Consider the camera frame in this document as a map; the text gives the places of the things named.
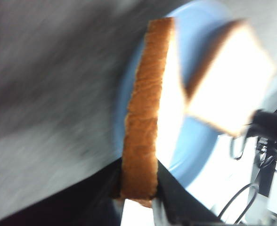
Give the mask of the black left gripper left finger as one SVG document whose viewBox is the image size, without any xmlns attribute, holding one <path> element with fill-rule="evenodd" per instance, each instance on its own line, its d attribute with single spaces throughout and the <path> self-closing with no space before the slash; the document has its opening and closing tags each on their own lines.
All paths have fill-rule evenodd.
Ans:
<svg viewBox="0 0 277 226">
<path fill-rule="evenodd" d="M 0 226 L 119 226 L 114 202 L 121 159 L 91 177 L 0 220 Z"/>
</svg>

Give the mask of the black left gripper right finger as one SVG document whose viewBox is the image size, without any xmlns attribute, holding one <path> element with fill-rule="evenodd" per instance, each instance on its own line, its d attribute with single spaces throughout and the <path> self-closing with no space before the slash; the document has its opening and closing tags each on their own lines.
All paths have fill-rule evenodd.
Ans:
<svg viewBox="0 0 277 226">
<path fill-rule="evenodd" d="M 152 200 L 156 226 L 222 226 L 222 221 L 188 193 L 158 162 L 158 186 Z"/>
</svg>

